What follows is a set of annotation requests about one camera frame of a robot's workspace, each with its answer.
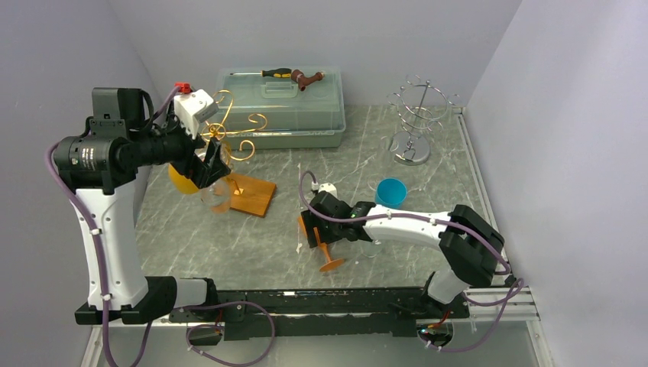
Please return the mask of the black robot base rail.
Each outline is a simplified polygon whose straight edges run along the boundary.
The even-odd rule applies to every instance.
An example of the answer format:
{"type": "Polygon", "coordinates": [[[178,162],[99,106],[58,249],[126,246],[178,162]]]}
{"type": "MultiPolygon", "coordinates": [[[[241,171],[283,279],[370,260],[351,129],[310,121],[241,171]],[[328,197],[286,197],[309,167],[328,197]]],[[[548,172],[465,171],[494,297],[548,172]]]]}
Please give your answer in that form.
{"type": "Polygon", "coordinates": [[[217,323],[226,341],[275,336],[389,334],[415,337],[428,323],[466,319],[461,297],[448,305],[420,287],[218,291],[221,310],[174,310],[171,323],[217,323]]]}

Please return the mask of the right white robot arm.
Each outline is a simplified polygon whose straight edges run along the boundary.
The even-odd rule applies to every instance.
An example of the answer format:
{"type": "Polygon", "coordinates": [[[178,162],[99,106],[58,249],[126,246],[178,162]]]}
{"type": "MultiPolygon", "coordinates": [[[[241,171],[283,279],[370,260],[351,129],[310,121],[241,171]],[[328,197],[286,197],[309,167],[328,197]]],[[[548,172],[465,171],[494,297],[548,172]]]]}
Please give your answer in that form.
{"type": "Polygon", "coordinates": [[[404,242],[440,252],[447,268],[426,281],[421,307],[440,317],[470,287],[488,287],[498,267],[509,271],[501,254],[504,238],[471,207],[458,204],[449,212],[419,213],[360,201],[350,206],[319,191],[300,213],[300,228],[312,248],[346,239],[350,242],[404,242]]]}

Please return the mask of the orange plastic wine glass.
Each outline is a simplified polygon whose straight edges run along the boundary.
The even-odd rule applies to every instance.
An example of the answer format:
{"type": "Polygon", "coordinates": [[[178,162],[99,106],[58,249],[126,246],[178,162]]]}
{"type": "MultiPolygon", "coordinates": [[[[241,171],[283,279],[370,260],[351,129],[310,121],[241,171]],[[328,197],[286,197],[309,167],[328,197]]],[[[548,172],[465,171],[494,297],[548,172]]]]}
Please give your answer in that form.
{"type": "MultiPolygon", "coordinates": [[[[298,221],[299,227],[300,227],[300,218],[298,218],[297,221],[298,221]]],[[[330,254],[330,251],[329,251],[329,245],[327,243],[325,243],[321,239],[321,237],[320,237],[320,240],[321,240],[320,246],[317,247],[317,248],[324,254],[324,256],[326,258],[326,263],[323,264],[319,268],[319,271],[322,272],[322,273],[329,272],[329,271],[333,271],[333,270],[337,269],[338,267],[340,267],[341,265],[343,265],[345,263],[345,260],[343,258],[333,258],[331,256],[331,254],[330,254]]]]}

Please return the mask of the clear wine glass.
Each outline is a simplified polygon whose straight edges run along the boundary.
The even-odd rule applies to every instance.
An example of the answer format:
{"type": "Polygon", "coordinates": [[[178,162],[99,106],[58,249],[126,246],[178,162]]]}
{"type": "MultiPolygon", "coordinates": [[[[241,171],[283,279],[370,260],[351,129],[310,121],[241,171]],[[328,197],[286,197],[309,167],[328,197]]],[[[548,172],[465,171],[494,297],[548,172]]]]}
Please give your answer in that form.
{"type": "Polygon", "coordinates": [[[200,190],[201,202],[213,213],[227,212],[231,207],[231,191],[224,180],[218,180],[211,186],[200,190]]]}

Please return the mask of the clear stemless glass front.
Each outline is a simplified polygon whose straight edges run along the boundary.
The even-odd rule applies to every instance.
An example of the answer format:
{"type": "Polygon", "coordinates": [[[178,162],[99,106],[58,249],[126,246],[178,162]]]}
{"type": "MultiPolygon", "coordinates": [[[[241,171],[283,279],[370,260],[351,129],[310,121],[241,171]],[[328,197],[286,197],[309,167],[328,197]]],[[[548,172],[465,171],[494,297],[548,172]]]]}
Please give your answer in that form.
{"type": "Polygon", "coordinates": [[[384,243],[381,241],[365,242],[361,245],[361,254],[366,258],[374,258],[383,248],[384,243]]]}

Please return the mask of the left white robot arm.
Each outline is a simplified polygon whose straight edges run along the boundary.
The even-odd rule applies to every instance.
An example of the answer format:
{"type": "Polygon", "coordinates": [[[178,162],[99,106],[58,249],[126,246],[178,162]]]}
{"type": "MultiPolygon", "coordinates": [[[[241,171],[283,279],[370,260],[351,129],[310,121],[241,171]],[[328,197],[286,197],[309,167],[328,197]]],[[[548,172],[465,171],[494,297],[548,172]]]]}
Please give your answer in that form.
{"type": "Polygon", "coordinates": [[[200,135],[218,108],[207,92],[186,83],[175,85],[159,109],[142,89],[96,87],[84,132],[47,152],[83,234],[89,294],[74,313],[79,325],[145,324],[180,308],[201,321],[218,314],[212,279],[145,275],[135,231],[141,168],[169,164],[197,190],[229,175],[221,142],[200,135]]]}

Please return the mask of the yellow frosted wine glass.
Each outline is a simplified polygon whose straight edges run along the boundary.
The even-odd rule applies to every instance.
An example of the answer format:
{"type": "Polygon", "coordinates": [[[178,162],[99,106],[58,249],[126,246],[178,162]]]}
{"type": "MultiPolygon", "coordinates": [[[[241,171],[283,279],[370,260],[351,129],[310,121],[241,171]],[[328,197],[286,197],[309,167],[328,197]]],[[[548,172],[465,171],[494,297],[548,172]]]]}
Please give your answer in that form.
{"type": "Polygon", "coordinates": [[[179,174],[177,170],[171,165],[167,168],[168,177],[174,187],[182,194],[193,195],[199,192],[199,188],[190,179],[179,174]]]}

